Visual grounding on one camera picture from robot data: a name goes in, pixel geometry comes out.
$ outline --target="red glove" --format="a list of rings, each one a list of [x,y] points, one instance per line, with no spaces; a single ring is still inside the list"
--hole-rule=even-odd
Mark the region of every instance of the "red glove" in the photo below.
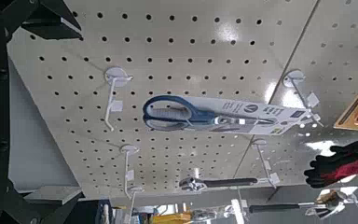
[[[313,188],[327,187],[350,175],[358,174],[358,141],[345,147],[330,147],[336,152],[331,157],[316,156],[311,161],[311,170],[304,172],[306,182]]]

